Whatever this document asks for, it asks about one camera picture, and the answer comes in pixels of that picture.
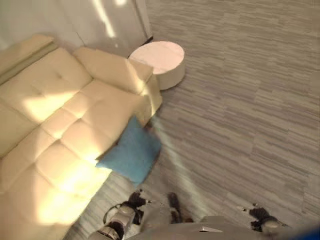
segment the sofa backrest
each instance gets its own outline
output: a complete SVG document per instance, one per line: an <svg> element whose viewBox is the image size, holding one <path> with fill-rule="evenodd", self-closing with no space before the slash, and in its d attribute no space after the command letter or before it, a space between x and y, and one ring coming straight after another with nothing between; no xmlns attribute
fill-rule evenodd
<svg viewBox="0 0 320 240"><path fill-rule="evenodd" d="M0 53L0 157L92 77L53 38L34 35Z"/></svg>

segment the sunlight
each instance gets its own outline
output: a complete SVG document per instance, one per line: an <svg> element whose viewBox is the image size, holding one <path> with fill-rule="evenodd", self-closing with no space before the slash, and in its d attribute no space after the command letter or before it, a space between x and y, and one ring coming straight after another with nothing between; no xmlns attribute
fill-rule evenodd
<svg viewBox="0 0 320 240"><path fill-rule="evenodd" d="M118 6L123 6L127 3L127 0L115 0L115 4Z"/></svg>
<svg viewBox="0 0 320 240"><path fill-rule="evenodd" d="M142 92L141 92L141 95L144 96L145 98L147 97L148 101L150 102L151 104L151 116L155 115L156 111L157 111L157 107L155 105L155 102L153 102L151 99L150 99L150 96L152 96L152 92L150 92L150 89L148 87L148 85L146 84L145 87L143 88Z"/></svg>
<svg viewBox="0 0 320 240"><path fill-rule="evenodd" d="M133 89L133 91L135 91L139 94L141 91L143 91L143 89L145 87L145 82L143 80L141 80L141 78L138 76L137 70L135 69L133 64L128 59L125 59L124 63L125 63L127 71L130 73L130 75L132 75L133 80L134 80L135 89Z"/></svg>
<svg viewBox="0 0 320 240"><path fill-rule="evenodd" d="M99 15L99 18L102 20L105 26L105 30L110 38L114 38L116 36L114 29L111 26L110 20L107 16L105 8L101 2L101 0L92 0L96 12Z"/></svg>
<svg viewBox="0 0 320 240"><path fill-rule="evenodd" d="M41 182L36 181L34 183L35 194L39 192L37 189L41 189L41 185ZM68 206L69 204L71 204L70 197L62 192L53 191L47 198L43 198L40 195L35 196L34 205L37 208L37 221L45 225L56 223L60 216L64 215L65 207L63 206Z"/></svg>
<svg viewBox="0 0 320 240"><path fill-rule="evenodd" d="M156 116L153 117L153 119L156 119L154 126L156 128L162 128L159 118ZM170 138L163 132L163 131L157 131L157 135L161 139L162 143L167 143L169 146L173 146L173 144L170 141ZM201 194L198 191L197 186L192 182L192 179L189 177L189 174L184 168L183 161L181 160L180 156L173 151L171 148L166 147L165 150L167 151L169 155L169 160L172 162L173 165L177 166L175 168L176 171L176 178L179 178L179 182L182 184L180 187L183 188L186 192L192 192L192 198L189 199L191 203L193 203L193 208L195 213L201 213L201 204L205 203L204 199L201 197Z"/></svg>
<svg viewBox="0 0 320 240"><path fill-rule="evenodd" d="M0 37L0 50L5 50L10 45Z"/></svg>
<svg viewBox="0 0 320 240"><path fill-rule="evenodd" d="M37 123L42 123L74 94L74 91L69 91L49 96L29 97L23 99L22 104L27 110L27 116Z"/></svg>

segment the round ottoman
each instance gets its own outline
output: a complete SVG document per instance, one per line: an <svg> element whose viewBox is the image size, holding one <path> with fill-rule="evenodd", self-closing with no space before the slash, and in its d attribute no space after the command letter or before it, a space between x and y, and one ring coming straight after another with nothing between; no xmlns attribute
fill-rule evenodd
<svg viewBox="0 0 320 240"><path fill-rule="evenodd" d="M185 51L170 41L154 41L137 48L129 57L153 67L160 90L177 85L184 77Z"/></svg>

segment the black cable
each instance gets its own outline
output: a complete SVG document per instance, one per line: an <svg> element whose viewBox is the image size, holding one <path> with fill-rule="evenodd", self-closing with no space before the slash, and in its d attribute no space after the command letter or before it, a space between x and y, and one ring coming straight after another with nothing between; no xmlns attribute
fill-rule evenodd
<svg viewBox="0 0 320 240"><path fill-rule="evenodd" d="M121 206L121 204L114 205L114 206L110 207L108 211L106 211L106 213L105 213L104 216L103 216L103 224L106 224L106 222L107 222L108 213L109 213L112 209L118 209L118 208L120 208L120 206Z"/></svg>

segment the sofa armrest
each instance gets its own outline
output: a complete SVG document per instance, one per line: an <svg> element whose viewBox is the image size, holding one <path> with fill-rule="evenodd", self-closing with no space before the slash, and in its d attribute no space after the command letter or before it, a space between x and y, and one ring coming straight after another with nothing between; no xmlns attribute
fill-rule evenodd
<svg viewBox="0 0 320 240"><path fill-rule="evenodd" d="M80 47L73 55L93 78L137 95L153 73L151 66L98 49Z"/></svg>

